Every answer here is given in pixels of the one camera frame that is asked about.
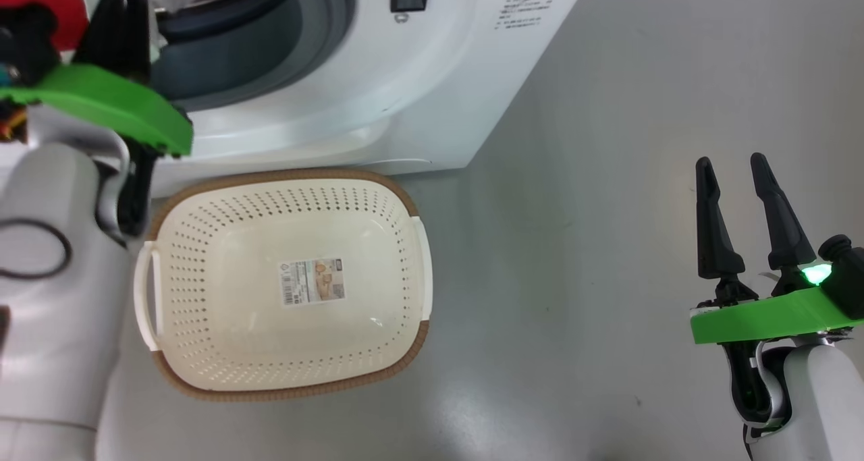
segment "white washing machine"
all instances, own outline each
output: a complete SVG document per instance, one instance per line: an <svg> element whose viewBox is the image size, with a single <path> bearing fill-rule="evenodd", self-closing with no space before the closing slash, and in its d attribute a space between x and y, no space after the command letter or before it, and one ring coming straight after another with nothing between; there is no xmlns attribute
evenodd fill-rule
<svg viewBox="0 0 864 461"><path fill-rule="evenodd" d="M160 15L153 86L190 111L191 157L152 194L317 166L464 167L576 0L204 0ZM24 147L0 147L0 180Z"/></svg>

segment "gray floor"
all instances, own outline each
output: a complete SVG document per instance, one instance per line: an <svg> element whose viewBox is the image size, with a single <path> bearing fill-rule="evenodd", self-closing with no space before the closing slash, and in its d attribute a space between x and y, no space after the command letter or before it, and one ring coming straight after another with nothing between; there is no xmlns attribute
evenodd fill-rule
<svg viewBox="0 0 864 461"><path fill-rule="evenodd" d="M581 0L472 165L400 178L435 261L409 369L293 402L195 402L129 314L100 459L746 459L722 351L689 334L713 292L695 274L693 166L715 160L758 292L753 151L814 246L864 243L861 27L860 0Z"/></svg>

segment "white plastic basket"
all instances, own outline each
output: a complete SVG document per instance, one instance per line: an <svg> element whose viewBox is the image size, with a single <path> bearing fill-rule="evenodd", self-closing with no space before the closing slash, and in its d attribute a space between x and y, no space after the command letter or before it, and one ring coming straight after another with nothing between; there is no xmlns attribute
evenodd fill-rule
<svg viewBox="0 0 864 461"><path fill-rule="evenodd" d="M309 396L382 380L416 356L432 310L429 243L410 198L380 175L207 182L155 218L134 300L144 341L183 392Z"/></svg>

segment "washing machine drum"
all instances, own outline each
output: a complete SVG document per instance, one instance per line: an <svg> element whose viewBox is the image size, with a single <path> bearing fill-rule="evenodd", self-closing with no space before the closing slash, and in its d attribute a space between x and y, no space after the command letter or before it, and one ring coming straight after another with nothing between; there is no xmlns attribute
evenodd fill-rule
<svg viewBox="0 0 864 461"><path fill-rule="evenodd" d="M161 12L167 46L151 86L189 111L284 88L327 61L352 15L354 0L198 0Z"/></svg>

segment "green plastic part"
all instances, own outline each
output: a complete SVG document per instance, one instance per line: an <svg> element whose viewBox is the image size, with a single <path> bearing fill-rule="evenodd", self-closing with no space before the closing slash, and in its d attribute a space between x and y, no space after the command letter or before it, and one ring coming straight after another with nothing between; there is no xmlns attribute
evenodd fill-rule
<svg viewBox="0 0 864 461"><path fill-rule="evenodd" d="M32 86L0 86L0 98L41 102L171 155L192 152L192 123L160 94L86 64L59 65Z"/></svg>
<svg viewBox="0 0 864 461"><path fill-rule="evenodd" d="M691 317L697 344L794 337L862 323L864 320L849 319L837 309L820 287Z"/></svg>

